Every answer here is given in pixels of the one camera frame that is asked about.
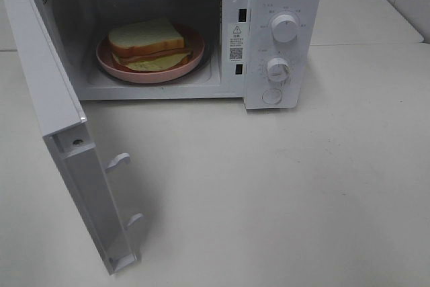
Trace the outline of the upper white power knob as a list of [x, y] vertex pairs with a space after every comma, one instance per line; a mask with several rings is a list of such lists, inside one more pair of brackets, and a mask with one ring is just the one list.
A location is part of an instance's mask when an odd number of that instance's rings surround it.
[[288, 43], [298, 35], [298, 20], [290, 13], [281, 13], [271, 21], [273, 38], [281, 43]]

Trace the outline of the pink round plate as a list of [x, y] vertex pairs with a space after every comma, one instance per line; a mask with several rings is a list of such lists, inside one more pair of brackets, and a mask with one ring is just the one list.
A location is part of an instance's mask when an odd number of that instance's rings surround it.
[[175, 66], [160, 71], [138, 71], [121, 65], [109, 49], [108, 39], [103, 39], [97, 45], [97, 59], [101, 67], [111, 76], [131, 83], [156, 84], [176, 80], [192, 72], [202, 61], [206, 43], [200, 34], [183, 24], [173, 24], [179, 33], [185, 37], [186, 44], [190, 48], [187, 56]]

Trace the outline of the white microwave oven body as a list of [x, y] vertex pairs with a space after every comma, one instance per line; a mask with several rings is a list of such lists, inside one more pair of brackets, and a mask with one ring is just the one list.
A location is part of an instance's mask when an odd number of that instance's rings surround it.
[[[52, 0], [51, 13], [68, 62], [67, 75], [79, 101], [116, 99], [197, 99], [240, 97], [248, 109], [292, 108], [297, 104], [319, 0]], [[298, 20], [298, 35], [276, 41], [272, 19], [290, 13]], [[116, 26], [167, 17], [197, 30], [206, 47], [218, 53], [212, 63], [215, 78], [199, 85], [131, 85], [117, 83], [100, 71], [95, 56], [99, 41]], [[245, 25], [245, 56], [228, 58], [228, 25]], [[285, 59], [289, 78], [276, 83], [267, 77], [267, 62]], [[279, 89], [282, 100], [265, 104], [263, 93]]]

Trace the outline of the white bread slice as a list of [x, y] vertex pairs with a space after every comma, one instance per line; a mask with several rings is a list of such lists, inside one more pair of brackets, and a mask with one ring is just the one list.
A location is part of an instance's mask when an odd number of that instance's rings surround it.
[[185, 47], [184, 37], [165, 17], [114, 28], [107, 38], [112, 52], [123, 58]]

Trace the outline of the lower white timer knob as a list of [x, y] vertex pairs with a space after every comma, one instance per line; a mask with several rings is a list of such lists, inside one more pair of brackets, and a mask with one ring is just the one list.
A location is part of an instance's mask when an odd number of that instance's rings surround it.
[[267, 62], [267, 77], [270, 81], [282, 83], [290, 76], [290, 67], [283, 58], [272, 58]]

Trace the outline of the green lettuce leaf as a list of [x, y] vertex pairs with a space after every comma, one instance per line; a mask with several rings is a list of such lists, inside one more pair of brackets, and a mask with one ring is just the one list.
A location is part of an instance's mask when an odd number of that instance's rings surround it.
[[164, 71], [182, 65], [183, 62], [187, 62], [190, 52], [172, 54], [169, 56], [162, 56], [154, 60], [139, 60], [133, 63], [126, 64], [128, 69], [134, 71]]

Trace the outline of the white microwave door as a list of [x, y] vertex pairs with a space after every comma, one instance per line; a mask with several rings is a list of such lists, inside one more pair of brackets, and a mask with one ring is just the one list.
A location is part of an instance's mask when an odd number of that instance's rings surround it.
[[87, 117], [67, 75], [70, 64], [51, 13], [52, 0], [4, 0], [43, 141], [109, 274], [138, 260], [107, 173], [127, 153], [103, 165]]

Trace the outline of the glass microwave turntable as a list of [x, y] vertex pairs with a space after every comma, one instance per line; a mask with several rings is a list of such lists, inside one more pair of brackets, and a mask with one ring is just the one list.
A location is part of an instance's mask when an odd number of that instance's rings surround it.
[[209, 82], [209, 80], [215, 78], [215, 82], [219, 82], [219, 72], [214, 72], [214, 68], [212, 67], [212, 63], [215, 63], [215, 67], [218, 66], [218, 53], [217, 51], [213, 51], [212, 48], [206, 47], [206, 50], [204, 51], [204, 56], [201, 61], [201, 63], [189, 74], [184, 75], [176, 80], [168, 81], [165, 83], [156, 83], [156, 84], [140, 84], [140, 83], [131, 83], [127, 81], [119, 80], [107, 72], [101, 67], [99, 61], [99, 69], [100, 71], [103, 71], [106, 75], [109, 75], [110, 77], [113, 77], [114, 80], [119, 83], [123, 82], [124, 84], [131, 84], [131, 85], [147, 85], [147, 86], [159, 86], [159, 85], [180, 85], [180, 86], [192, 86], [192, 85], [199, 85]]

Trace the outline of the white warning label sticker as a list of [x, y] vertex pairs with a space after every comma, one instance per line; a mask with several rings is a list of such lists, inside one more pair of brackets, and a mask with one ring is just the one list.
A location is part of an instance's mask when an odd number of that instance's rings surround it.
[[230, 61], [242, 61], [245, 56], [245, 25], [229, 24], [228, 25], [228, 58]]

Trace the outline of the round door release button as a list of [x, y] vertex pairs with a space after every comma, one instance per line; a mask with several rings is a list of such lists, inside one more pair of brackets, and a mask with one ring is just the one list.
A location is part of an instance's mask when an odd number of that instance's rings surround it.
[[282, 100], [282, 92], [279, 89], [268, 89], [262, 95], [265, 104], [278, 104]]

